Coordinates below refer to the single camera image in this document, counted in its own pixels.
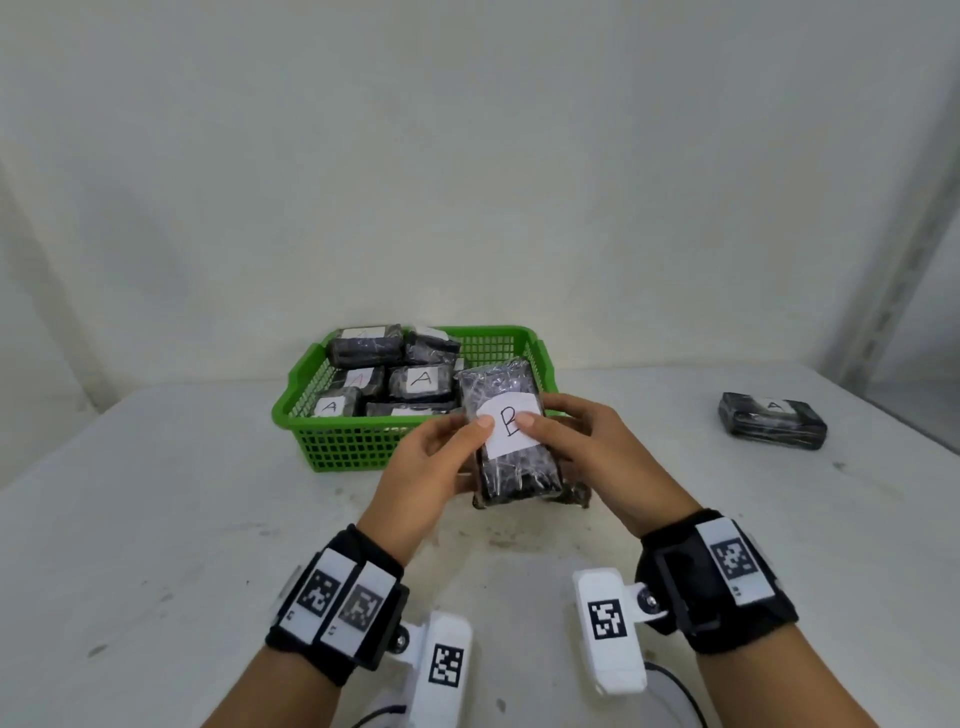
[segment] basket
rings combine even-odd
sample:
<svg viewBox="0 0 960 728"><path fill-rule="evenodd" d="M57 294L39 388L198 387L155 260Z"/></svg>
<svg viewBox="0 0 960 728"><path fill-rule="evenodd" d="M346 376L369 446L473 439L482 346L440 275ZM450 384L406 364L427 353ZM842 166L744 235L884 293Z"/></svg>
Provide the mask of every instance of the basket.
<svg viewBox="0 0 960 728"><path fill-rule="evenodd" d="M472 366L525 356L541 392L556 392L553 362L543 342L524 327L438 327L459 339ZM335 371L326 359L326 344L314 344L290 370L287 389L276 402L276 426L294 433L307 462L318 473L382 470L396 443L426 417L308 417L318 392Z"/></svg>

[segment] wrist strap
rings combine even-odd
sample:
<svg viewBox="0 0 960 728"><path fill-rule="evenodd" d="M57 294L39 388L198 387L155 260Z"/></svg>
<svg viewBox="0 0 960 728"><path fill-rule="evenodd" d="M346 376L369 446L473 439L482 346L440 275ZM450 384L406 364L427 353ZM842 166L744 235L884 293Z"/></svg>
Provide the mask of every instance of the wrist strap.
<svg viewBox="0 0 960 728"><path fill-rule="evenodd" d="M366 569L367 564L376 569ZM377 626L359 638L355 631L342 629L333 640L342 649L352 651L351 658L329 643L327 626L339 619L336 610L348 598L347 591L364 588L371 572L379 570L393 577L395 584L373 617ZM406 603L408 592L399 584L402 577L403 566L351 524L311 559L284 600L267 634L266 645L279 652L298 653L342 688L357 665L373 669L379 663Z"/></svg>
<svg viewBox="0 0 960 728"><path fill-rule="evenodd" d="M735 522L704 509L647 534L636 566L670 615L649 622L677 629L694 651L729 652L797 621L793 603Z"/></svg>

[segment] white wall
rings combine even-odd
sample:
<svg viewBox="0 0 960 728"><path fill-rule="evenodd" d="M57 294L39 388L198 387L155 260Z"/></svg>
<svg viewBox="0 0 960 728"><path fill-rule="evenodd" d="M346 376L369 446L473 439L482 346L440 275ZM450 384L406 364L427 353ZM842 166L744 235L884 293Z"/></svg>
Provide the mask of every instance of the white wall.
<svg viewBox="0 0 960 728"><path fill-rule="evenodd" d="M921 380L960 382L960 216L874 371L875 382Z"/></svg>
<svg viewBox="0 0 960 728"><path fill-rule="evenodd" d="M0 255L0 488L93 418L30 296Z"/></svg>
<svg viewBox="0 0 960 728"><path fill-rule="evenodd" d="M12 0L0 157L121 392L342 324L820 363L953 0Z"/></svg>

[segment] white table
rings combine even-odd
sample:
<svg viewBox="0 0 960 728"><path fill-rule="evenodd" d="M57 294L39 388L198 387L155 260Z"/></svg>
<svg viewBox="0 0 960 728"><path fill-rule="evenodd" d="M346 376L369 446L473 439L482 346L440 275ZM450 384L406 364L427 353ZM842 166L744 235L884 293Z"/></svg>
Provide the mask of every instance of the white table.
<svg viewBox="0 0 960 728"><path fill-rule="evenodd" d="M753 532L806 635L882 725L956 725L960 459L795 365L558 379L617 406L697 498ZM0 491L0 725L202 722L260 644L292 566L357 517L377 478L312 473L270 421L281 389L138 392ZM730 438L724 390L809 401L827 444ZM629 576L637 555L599 501L454 503L408 570L405 616L440 608L473 624L464 724L641 724L644 697L588 685L570 582L586 567ZM706 703L682 639L644 628L641 642ZM401 676L358 671L335 725Z"/></svg>

